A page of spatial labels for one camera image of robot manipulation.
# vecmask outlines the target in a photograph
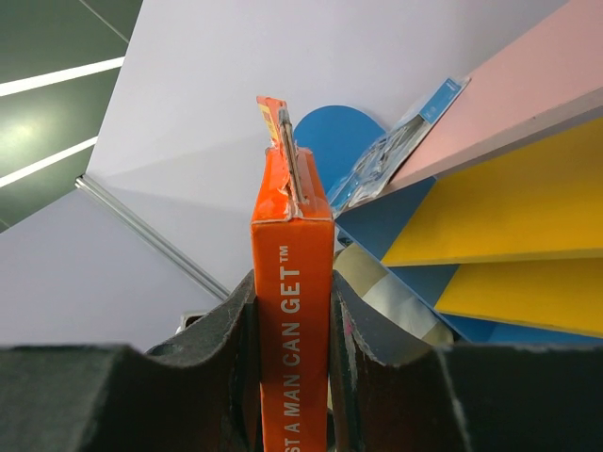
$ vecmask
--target wall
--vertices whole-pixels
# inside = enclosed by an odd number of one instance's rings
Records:
[[[89,175],[233,288],[269,142],[255,95],[392,125],[563,3],[146,0]]]
[[[73,191],[0,234],[0,345],[128,343],[172,336],[180,314],[218,302]]]

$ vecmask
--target orange box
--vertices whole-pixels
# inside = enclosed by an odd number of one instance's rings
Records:
[[[286,104],[258,103],[272,138],[252,218],[264,448],[326,450],[334,222],[312,153],[286,148]]]

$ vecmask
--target yellow shelf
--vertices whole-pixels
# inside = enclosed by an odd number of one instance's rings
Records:
[[[386,266],[603,257],[603,118],[439,180]]]
[[[603,337],[603,259],[462,265],[435,309]]]

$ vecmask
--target blue package label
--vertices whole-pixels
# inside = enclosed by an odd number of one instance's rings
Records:
[[[463,86],[447,78],[431,99],[421,108],[419,115],[429,124],[435,124],[463,90]]]

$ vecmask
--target product box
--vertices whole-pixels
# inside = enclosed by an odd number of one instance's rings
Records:
[[[257,100],[271,136],[252,218],[264,448],[326,450],[334,221],[286,103]]]

